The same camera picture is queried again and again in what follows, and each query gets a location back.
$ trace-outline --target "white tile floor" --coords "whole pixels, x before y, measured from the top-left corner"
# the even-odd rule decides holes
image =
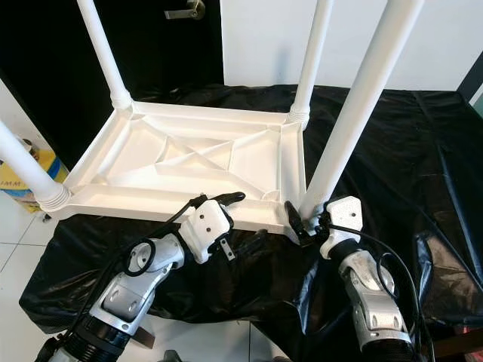
[[[0,362],[34,361],[48,337],[22,311],[18,299],[55,226],[0,192]],[[166,349],[177,350],[190,362],[262,362],[284,355],[245,321],[192,325],[149,316],[145,322],[156,337],[154,349],[129,342],[119,361],[156,362]]]

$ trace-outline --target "black plastic sheet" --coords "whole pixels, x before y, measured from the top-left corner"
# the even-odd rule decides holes
[[[295,89],[210,86],[137,98],[287,112]],[[307,180],[346,95],[314,90],[303,135]],[[384,91],[335,192],[361,199],[364,231],[408,264],[434,324],[483,325],[482,139],[482,120],[457,93]],[[65,329],[112,252],[158,226],[85,215],[60,222],[20,305],[46,333]],[[150,313],[193,323],[250,320],[294,361],[357,357],[349,300],[318,246],[301,249],[281,235],[254,241],[252,234],[233,233],[231,262],[219,251],[204,265],[188,261],[172,272]],[[401,308],[411,308],[404,294]]]

